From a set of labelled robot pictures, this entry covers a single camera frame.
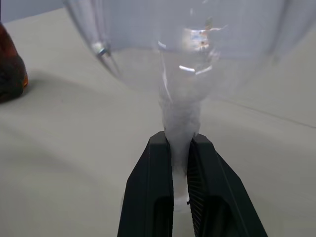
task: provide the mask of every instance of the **white table surface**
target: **white table surface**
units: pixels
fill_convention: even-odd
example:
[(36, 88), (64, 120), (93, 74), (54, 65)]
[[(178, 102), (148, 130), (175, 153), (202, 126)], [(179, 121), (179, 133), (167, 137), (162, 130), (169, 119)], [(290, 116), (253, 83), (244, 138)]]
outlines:
[[(162, 129), (157, 98), (110, 77), (63, 9), (6, 26), (30, 85), (20, 99), (0, 105), (0, 236), (116, 236), (126, 180)], [(316, 34), (306, 41), (315, 51)], [(294, 74), (294, 61), (308, 67), (304, 50), (296, 49), (275, 76)], [(293, 112), (304, 104), (287, 104), (285, 89), (279, 100), (276, 91), (258, 96), (274, 83), (258, 79), (230, 101), (205, 102), (200, 132), (240, 176), (270, 237), (311, 237), (316, 129), (308, 115), (316, 115), (315, 107), (310, 102), (304, 120)], [(189, 214), (177, 215), (174, 236), (192, 237), (190, 223)]]

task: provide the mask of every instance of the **amber glass bottle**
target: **amber glass bottle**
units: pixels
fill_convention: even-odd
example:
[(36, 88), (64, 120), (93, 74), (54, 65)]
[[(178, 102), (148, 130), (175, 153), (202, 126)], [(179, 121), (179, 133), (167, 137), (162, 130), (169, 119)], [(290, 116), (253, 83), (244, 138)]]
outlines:
[(24, 62), (0, 23), (0, 101), (20, 96), (28, 82)]

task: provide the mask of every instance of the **white wall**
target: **white wall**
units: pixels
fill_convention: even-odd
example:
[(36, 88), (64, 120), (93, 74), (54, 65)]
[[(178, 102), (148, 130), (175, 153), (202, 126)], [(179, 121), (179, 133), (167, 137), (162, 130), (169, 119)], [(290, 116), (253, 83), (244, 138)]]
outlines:
[(62, 0), (1, 0), (1, 21), (38, 15), (63, 6)]

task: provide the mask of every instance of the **transparent plastic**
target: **transparent plastic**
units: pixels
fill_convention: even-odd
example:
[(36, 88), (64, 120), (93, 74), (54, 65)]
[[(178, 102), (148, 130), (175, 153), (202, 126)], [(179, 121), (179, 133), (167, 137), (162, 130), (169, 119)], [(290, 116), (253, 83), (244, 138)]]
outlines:
[(159, 91), (171, 145), (175, 210), (186, 205), (189, 143), (200, 102), (232, 95), (316, 19), (313, 0), (65, 0), (105, 68), (136, 90)]

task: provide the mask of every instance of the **brown bottle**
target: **brown bottle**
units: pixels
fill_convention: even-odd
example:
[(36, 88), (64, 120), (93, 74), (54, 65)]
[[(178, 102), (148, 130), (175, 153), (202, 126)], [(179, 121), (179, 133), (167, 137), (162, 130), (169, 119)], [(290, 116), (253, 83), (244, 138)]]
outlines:
[(20, 96), (28, 82), (24, 62), (0, 23), (0, 101)]

